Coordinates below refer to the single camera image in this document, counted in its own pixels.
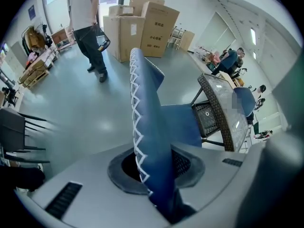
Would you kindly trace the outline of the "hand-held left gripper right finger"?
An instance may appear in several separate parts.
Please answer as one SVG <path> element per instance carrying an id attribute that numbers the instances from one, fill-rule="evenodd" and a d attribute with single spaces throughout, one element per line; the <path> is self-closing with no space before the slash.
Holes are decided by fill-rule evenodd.
<path id="1" fill-rule="evenodd" d="M 200 158 L 205 171 L 180 191 L 194 215 L 180 228 L 301 228 L 304 225 L 304 131 L 278 133 L 248 153 L 175 143 Z"/>

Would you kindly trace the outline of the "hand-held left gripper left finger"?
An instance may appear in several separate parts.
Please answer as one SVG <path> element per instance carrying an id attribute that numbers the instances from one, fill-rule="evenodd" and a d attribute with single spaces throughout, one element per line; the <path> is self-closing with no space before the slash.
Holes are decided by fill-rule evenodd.
<path id="1" fill-rule="evenodd" d="M 44 228 L 166 228 L 169 222 L 150 203 L 147 196 L 125 193 L 107 174 L 110 161 L 132 144 L 86 156 L 57 174 L 32 197 L 17 194 L 25 209 Z M 80 191 L 57 219 L 47 206 L 68 183 L 79 184 Z"/>

